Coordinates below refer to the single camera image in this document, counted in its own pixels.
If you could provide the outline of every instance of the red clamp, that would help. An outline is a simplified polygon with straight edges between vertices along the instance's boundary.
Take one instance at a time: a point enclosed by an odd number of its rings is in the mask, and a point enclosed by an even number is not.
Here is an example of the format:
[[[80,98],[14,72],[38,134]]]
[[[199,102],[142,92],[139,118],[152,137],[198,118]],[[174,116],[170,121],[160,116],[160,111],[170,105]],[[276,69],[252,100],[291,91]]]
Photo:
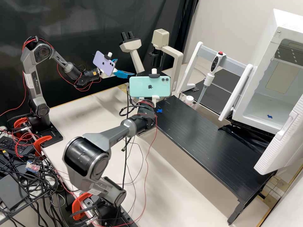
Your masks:
[[[84,192],[82,195],[80,195],[77,199],[75,199],[75,201],[72,204],[72,213],[75,213],[79,210],[81,210],[81,202],[89,197],[91,197],[92,194],[88,193],[88,192]],[[82,212],[80,214],[76,214],[75,216],[73,216],[74,220],[78,221],[81,218],[83,218],[85,216],[85,213]]]
[[[22,124],[23,124],[23,123],[26,123],[27,121],[28,121],[28,118],[27,118],[27,117],[20,118],[20,119],[16,120],[16,121],[14,122],[14,128],[20,128],[20,127],[22,127]],[[17,132],[17,133],[16,133],[16,136],[17,136],[17,138],[21,138],[22,133]],[[24,137],[24,139],[30,139],[30,138],[31,138],[30,135]]]
[[[37,157],[40,157],[41,156],[41,144],[44,143],[45,141],[47,140],[51,140],[53,137],[52,136],[43,136],[39,139],[37,139],[35,142],[34,142],[34,147],[36,149],[36,152],[35,152],[35,156]]]

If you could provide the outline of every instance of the open door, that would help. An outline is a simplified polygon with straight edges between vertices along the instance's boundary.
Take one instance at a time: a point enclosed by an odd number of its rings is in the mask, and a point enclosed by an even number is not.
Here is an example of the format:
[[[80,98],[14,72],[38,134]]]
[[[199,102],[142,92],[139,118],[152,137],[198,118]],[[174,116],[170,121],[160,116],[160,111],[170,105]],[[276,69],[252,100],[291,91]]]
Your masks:
[[[277,132],[254,169],[264,175],[303,158],[303,95]]]

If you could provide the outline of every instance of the cable connector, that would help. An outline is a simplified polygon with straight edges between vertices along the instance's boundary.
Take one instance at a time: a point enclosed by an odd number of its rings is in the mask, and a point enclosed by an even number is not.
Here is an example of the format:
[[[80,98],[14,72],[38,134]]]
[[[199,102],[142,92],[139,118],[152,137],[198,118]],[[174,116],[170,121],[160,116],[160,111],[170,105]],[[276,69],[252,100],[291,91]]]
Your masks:
[[[9,160],[9,153],[6,150],[2,150],[3,156]]]

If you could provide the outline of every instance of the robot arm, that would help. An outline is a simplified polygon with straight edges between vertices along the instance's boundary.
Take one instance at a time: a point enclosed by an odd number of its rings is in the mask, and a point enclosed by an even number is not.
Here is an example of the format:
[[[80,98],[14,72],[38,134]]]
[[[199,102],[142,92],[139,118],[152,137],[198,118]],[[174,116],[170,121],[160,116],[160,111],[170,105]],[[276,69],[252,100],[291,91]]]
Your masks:
[[[155,117],[153,108],[142,104],[138,114],[123,120],[120,126],[72,139],[63,154],[71,183],[84,192],[106,199],[114,207],[119,206],[126,191],[109,178],[101,177],[110,160],[111,147],[125,137],[153,128]]]
[[[76,81],[75,86],[84,86],[90,81],[99,79],[101,72],[96,68],[82,73],[73,63],[67,62],[44,39],[39,39],[37,36],[34,39],[32,37],[29,39],[25,42],[21,55],[21,62],[24,67],[24,78],[29,90],[29,106],[36,117],[42,118],[33,118],[33,121],[39,121],[40,124],[38,125],[49,126],[50,120],[48,113],[50,108],[47,106],[42,95],[36,66],[46,59],[54,59],[62,67],[65,74],[73,81]]]

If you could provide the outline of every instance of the black backdrop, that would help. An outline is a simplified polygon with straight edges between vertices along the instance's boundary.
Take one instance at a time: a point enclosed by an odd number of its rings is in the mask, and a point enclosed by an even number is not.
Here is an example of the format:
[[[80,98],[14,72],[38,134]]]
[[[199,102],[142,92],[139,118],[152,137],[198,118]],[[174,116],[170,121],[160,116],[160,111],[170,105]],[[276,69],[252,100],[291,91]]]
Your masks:
[[[67,60],[87,69],[95,68],[93,54],[112,52],[118,58],[116,68],[135,72],[130,54],[120,50],[120,33],[133,31],[142,46],[138,50],[146,70],[151,69],[152,33],[163,28],[170,32],[170,45],[183,51],[197,0],[3,0],[1,2],[2,38],[0,39],[0,114],[17,107],[23,97],[21,47],[29,37],[48,40]],[[164,58],[162,68],[172,65]],[[125,80],[111,77],[93,84],[88,92],[79,92],[63,81],[53,60],[37,66],[44,98],[53,107]],[[27,98],[18,110],[0,117],[0,125],[15,115],[29,112]]]

